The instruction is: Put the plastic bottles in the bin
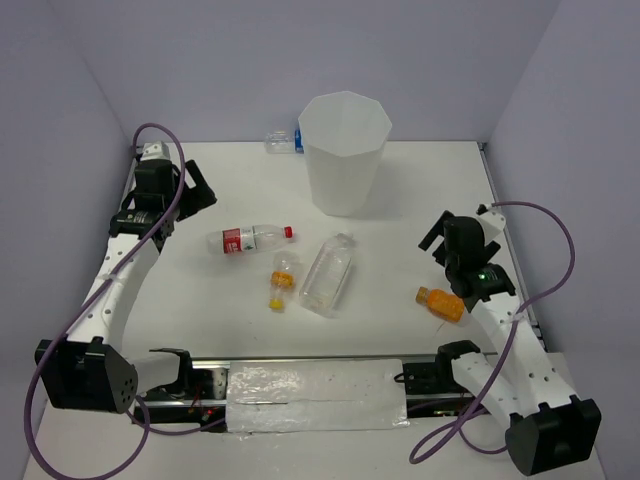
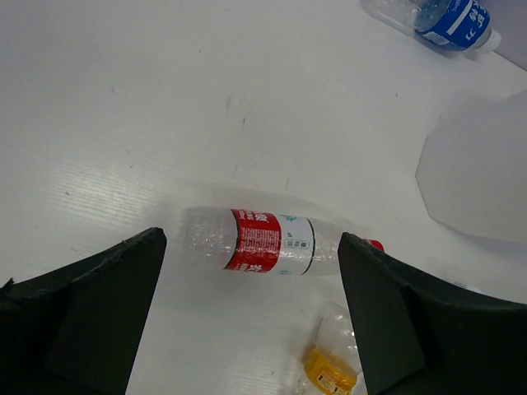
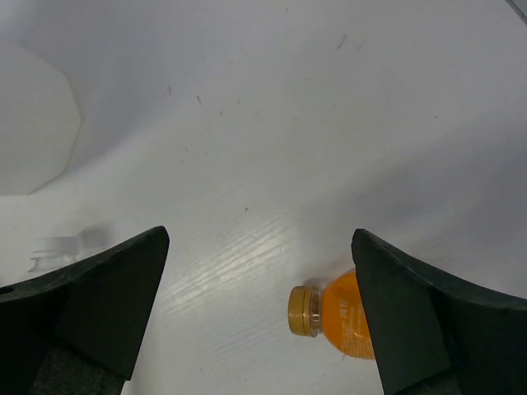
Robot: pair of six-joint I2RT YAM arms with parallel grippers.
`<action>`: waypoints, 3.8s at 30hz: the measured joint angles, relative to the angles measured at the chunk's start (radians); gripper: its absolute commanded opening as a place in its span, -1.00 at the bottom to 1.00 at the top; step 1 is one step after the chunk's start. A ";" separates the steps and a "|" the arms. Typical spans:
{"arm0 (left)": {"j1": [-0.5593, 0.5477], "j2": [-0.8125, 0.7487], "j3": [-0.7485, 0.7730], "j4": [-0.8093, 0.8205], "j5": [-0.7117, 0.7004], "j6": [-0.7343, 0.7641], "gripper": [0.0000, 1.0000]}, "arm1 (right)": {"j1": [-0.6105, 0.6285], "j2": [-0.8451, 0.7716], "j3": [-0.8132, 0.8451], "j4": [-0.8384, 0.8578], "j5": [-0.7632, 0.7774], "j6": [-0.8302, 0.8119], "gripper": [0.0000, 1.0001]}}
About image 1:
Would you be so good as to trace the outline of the red label clear bottle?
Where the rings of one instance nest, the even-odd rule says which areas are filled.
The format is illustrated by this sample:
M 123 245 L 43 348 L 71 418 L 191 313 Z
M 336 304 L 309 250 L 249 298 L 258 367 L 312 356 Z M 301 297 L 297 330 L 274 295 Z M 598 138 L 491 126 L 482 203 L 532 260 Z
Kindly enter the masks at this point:
M 291 226 L 251 225 L 210 233 L 206 247 L 211 254 L 236 255 L 276 250 L 293 239 Z

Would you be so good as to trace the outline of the orange juice bottle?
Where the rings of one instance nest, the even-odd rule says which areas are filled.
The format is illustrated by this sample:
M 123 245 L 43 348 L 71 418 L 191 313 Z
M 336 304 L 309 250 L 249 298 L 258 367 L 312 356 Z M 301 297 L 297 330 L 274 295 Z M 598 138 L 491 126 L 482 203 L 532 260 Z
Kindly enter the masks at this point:
M 432 314 L 450 323 L 458 323 L 465 311 L 462 299 L 441 289 L 420 287 L 415 300 Z

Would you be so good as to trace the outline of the blue label clear bottle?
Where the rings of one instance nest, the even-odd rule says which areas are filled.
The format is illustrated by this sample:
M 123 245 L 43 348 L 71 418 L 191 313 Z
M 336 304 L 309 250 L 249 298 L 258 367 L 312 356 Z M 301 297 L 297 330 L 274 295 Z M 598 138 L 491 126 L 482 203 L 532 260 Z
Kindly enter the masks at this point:
M 265 151 L 269 154 L 303 154 L 301 131 L 299 128 L 291 132 L 276 131 L 268 134 L 263 142 Z

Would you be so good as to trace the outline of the small yellow cap bottle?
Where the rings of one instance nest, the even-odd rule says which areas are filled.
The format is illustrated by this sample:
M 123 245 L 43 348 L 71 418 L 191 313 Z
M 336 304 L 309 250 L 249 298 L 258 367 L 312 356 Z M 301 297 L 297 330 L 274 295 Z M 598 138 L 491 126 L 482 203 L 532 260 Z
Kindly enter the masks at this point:
M 269 309 L 283 312 L 287 298 L 295 290 L 302 265 L 297 254 L 289 251 L 278 252 L 274 257 L 270 277 Z

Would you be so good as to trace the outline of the large clear plastic bottle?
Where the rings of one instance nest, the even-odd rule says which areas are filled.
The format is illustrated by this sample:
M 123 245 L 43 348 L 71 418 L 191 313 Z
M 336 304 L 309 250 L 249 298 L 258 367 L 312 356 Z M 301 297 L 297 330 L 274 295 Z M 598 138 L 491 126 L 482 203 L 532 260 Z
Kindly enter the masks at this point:
M 337 315 L 355 249 L 353 235 L 344 232 L 331 236 L 322 244 L 299 290 L 298 299 L 303 308 L 325 318 Z

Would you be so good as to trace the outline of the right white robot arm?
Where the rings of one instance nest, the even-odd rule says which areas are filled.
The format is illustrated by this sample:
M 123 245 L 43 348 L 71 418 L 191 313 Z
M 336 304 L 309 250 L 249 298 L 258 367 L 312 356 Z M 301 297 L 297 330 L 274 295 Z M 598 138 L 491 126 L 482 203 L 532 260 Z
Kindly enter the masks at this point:
M 489 365 L 471 350 L 435 366 L 442 389 L 463 387 L 474 397 L 452 430 L 485 408 L 503 428 L 514 466 L 531 476 L 588 460 L 602 415 L 594 400 L 580 398 L 554 368 L 527 319 L 527 302 L 504 268 L 493 263 L 500 248 L 495 239 L 505 226 L 494 204 L 480 206 L 473 216 L 445 211 L 419 247 L 442 241 L 433 257 L 499 355 Z

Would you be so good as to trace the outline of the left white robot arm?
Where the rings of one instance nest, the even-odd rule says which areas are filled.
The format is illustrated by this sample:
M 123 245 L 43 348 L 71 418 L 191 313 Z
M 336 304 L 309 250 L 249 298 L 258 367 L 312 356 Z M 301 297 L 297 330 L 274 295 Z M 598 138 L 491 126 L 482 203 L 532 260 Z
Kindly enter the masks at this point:
M 100 297 L 64 333 L 50 357 L 44 355 L 48 341 L 36 348 L 54 407 L 123 413 L 136 395 L 156 388 L 177 399 L 194 390 L 188 351 L 163 347 L 133 360 L 121 353 L 138 292 L 175 224 L 216 202 L 195 161 L 187 161 L 186 171 L 192 187 L 178 185 L 179 168 L 169 160 L 137 163 L 135 185 L 110 220 L 106 256 L 91 287 Z

